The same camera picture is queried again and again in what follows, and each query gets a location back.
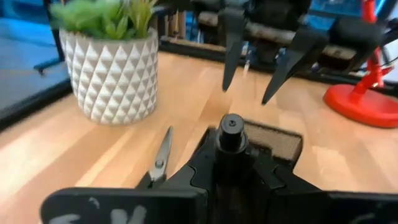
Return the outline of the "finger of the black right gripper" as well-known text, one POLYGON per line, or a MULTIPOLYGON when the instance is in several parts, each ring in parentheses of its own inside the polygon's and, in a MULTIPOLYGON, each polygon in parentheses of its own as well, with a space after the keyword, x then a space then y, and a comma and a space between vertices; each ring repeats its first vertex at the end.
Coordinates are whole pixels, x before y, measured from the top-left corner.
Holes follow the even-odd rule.
POLYGON ((243 48, 246 26, 244 10, 226 7, 221 13, 226 34, 226 57, 224 61, 223 91, 227 91, 235 74, 243 48))
POLYGON ((328 42, 326 32, 300 28, 272 74, 261 103, 266 105, 290 77, 310 69, 328 42))

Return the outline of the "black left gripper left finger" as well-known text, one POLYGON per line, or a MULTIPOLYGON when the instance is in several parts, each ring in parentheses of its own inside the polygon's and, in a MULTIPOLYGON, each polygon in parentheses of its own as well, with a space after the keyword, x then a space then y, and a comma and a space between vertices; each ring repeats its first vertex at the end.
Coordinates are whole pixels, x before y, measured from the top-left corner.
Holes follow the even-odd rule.
POLYGON ((207 224, 213 188, 210 166, 189 160, 153 189, 71 187, 50 194, 43 224, 207 224))

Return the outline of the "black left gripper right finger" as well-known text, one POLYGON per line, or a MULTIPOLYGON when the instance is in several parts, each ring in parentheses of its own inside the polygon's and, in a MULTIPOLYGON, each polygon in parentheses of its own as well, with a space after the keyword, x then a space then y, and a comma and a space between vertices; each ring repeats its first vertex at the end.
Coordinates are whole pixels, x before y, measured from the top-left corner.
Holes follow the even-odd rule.
POLYGON ((248 224, 398 224, 398 194, 322 190, 293 173, 302 148, 288 158, 251 146, 248 224))

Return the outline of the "black-handled scissors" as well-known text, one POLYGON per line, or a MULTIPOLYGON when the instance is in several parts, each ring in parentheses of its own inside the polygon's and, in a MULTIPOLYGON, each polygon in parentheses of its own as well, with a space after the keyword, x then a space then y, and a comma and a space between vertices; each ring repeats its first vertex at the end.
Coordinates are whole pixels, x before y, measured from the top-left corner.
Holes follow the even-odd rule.
POLYGON ((174 128, 170 126, 149 170, 143 175, 136 189, 153 189, 167 180, 166 168, 172 146, 174 128))

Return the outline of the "black mesh desk organizer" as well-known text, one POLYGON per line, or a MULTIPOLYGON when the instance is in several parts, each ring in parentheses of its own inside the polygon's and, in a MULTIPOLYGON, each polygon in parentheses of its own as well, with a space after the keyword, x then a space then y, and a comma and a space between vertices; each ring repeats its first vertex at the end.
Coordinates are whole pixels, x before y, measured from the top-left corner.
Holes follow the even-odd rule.
POLYGON ((217 128, 207 128, 190 160, 194 168, 210 166, 217 175, 245 175, 263 156, 292 172, 302 149, 303 137, 297 133, 227 114, 217 128))

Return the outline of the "red desk lamp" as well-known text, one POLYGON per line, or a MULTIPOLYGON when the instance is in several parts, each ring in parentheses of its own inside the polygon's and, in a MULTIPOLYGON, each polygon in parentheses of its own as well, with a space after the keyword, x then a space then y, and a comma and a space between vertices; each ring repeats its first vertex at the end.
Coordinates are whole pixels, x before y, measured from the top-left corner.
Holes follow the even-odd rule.
POLYGON ((377 24, 376 0, 361 0, 360 18, 339 17, 329 29, 334 44, 355 49, 352 67, 367 63, 367 74, 356 85, 338 84, 327 89, 323 101, 337 113, 378 128, 398 127, 398 102, 371 89, 383 87, 384 75, 394 66, 382 41, 384 28, 377 24))

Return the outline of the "artificial plant in white pot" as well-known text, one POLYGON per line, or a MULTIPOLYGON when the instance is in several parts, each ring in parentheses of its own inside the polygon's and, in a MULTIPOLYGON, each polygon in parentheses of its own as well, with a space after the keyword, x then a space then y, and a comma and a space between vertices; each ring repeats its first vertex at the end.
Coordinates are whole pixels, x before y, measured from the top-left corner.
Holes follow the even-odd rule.
POLYGON ((157 0, 68 0, 50 5, 73 94, 100 124, 131 124, 157 104, 157 0))

